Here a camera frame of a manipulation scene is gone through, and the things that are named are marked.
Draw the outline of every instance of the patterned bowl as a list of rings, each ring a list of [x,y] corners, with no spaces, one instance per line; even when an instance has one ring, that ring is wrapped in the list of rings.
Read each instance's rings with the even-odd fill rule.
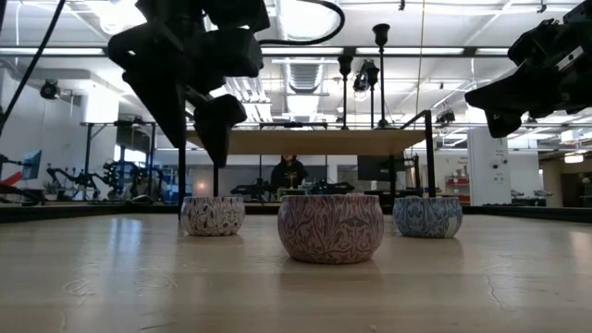
[[[185,198],[181,224],[192,236],[230,236],[244,221],[242,198]]]
[[[452,238],[463,223],[458,198],[395,199],[392,215],[405,237]]]
[[[372,257],[384,234],[377,196],[286,196],[277,229],[292,258],[317,264],[353,264]]]

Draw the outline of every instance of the black cable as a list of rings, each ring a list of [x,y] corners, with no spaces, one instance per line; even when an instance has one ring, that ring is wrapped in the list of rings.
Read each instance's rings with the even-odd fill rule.
[[[43,40],[41,41],[41,44],[39,45],[39,48],[37,49],[37,53],[35,54],[31,63],[29,64],[27,71],[25,71],[25,75],[22,77],[22,80],[18,84],[18,88],[15,91],[14,96],[12,96],[12,100],[10,101],[10,104],[8,105],[8,109],[4,113],[4,116],[2,117],[2,119],[0,119],[0,137],[2,136],[4,126],[5,126],[6,122],[8,121],[8,118],[10,117],[12,110],[15,108],[17,101],[19,100],[20,94],[25,89],[25,86],[27,85],[27,82],[29,81],[29,78],[31,77],[32,72],[35,70],[35,67],[37,66],[37,62],[39,62],[39,58],[41,58],[41,55],[43,54],[43,50],[45,49],[45,46],[47,46],[47,44],[49,43],[49,39],[51,38],[52,34],[54,33],[54,29],[56,28],[57,20],[59,19],[59,16],[61,15],[62,9],[64,9],[65,4],[66,4],[66,0],[59,0],[59,2],[57,3],[57,7],[55,8],[54,16],[52,17],[52,20],[49,22],[49,27],[47,28],[47,32],[45,33],[45,36],[43,37]]]
[[[328,1],[323,1],[323,0],[298,0],[298,1],[320,5],[320,6],[323,6],[328,9],[333,10],[334,12],[337,13],[337,15],[339,15],[338,27],[335,30],[333,30],[330,34],[328,34],[327,36],[317,38],[312,41],[286,41],[286,40],[268,39],[268,40],[259,41],[259,45],[264,45],[264,44],[289,45],[289,46],[316,45],[316,44],[324,43],[324,42],[332,39],[333,37],[337,36],[338,33],[341,32],[341,30],[343,30],[343,27],[345,26],[345,13],[343,13],[343,10],[341,10],[341,8],[339,8],[339,6],[337,6],[333,3],[330,3]]]

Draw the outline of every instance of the monitor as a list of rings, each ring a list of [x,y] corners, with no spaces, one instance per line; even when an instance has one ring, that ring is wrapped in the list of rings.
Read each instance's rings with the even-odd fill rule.
[[[395,155],[395,173],[406,171],[404,154]],[[358,156],[358,180],[390,181],[388,156]]]
[[[37,179],[39,177],[39,165],[41,164],[41,151],[25,154],[22,163],[22,179]]]

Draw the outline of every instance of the wooden shelf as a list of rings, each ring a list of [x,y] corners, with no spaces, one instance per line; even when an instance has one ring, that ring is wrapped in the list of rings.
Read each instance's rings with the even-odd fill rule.
[[[422,130],[233,130],[228,153],[390,155],[425,139]],[[187,140],[203,147],[194,130]]]

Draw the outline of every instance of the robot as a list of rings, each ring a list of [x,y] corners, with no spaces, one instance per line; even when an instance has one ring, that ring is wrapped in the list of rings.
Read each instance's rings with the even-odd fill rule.
[[[312,45],[343,28],[338,6],[300,1],[335,10],[339,27],[313,41],[257,41],[254,34],[270,27],[263,0],[138,0],[147,22],[114,36],[108,56],[125,70],[124,81],[176,148],[185,147],[187,117],[214,164],[224,167],[230,131],[247,116],[234,96],[209,93],[224,85],[225,77],[257,77],[263,68],[261,44]],[[206,16],[218,30],[206,30]],[[192,115],[185,111],[186,101],[195,106]]]
[[[563,17],[543,20],[508,51],[517,68],[507,77],[468,92],[466,102],[487,116],[493,138],[518,130],[521,116],[575,114],[592,105],[592,0]]]

